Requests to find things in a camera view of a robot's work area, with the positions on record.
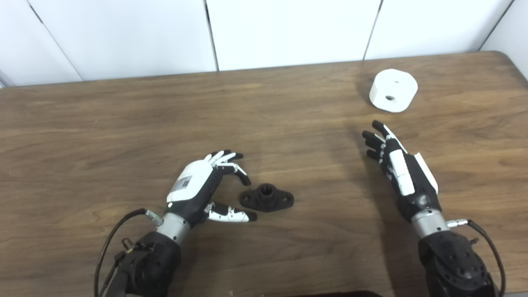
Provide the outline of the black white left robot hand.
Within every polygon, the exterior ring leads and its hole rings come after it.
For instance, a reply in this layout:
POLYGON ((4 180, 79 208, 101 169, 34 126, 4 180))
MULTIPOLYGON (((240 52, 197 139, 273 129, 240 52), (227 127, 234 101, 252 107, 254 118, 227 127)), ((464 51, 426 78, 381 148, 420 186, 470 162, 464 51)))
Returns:
POLYGON ((248 174, 235 162, 243 154, 222 150, 188 164, 167 196, 167 214, 183 219, 190 228, 207 219, 217 222, 254 222, 258 216, 253 211, 243 211, 212 201, 213 194, 225 175, 233 174, 244 186, 250 186, 248 174))

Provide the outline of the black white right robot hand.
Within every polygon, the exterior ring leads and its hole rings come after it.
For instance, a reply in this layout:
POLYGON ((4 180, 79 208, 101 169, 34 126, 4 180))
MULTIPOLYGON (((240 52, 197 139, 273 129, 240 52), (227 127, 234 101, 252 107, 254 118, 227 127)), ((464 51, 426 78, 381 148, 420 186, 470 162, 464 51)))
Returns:
POLYGON ((396 193, 396 207, 403 218, 411 219, 421 211, 441 211, 438 184, 420 153, 410 154, 392 131, 378 120, 362 137, 368 147, 366 154, 381 167, 396 193))

